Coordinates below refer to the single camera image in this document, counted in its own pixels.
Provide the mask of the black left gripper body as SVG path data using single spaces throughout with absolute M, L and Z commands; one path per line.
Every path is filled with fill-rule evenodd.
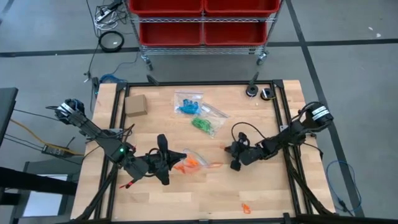
M 164 134 L 157 137 L 157 148 L 152 148 L 146 155 L 145 161 L 149 169 L 146 177 L 156 177 L 162 185 L 169 185 L 169 148 L 168 141 Z

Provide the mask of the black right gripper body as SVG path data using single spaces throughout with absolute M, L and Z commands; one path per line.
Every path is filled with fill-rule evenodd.
M 250 146 L 250 140 L 244 133 L 240 132 L 238 140 L 232 142 L 231 145 L 233 146 L 231 149 L 233 160 L 230 163 L 232 170 L 240 171 L 242 164 L 248 166 L 259 159 L 259 149 Z

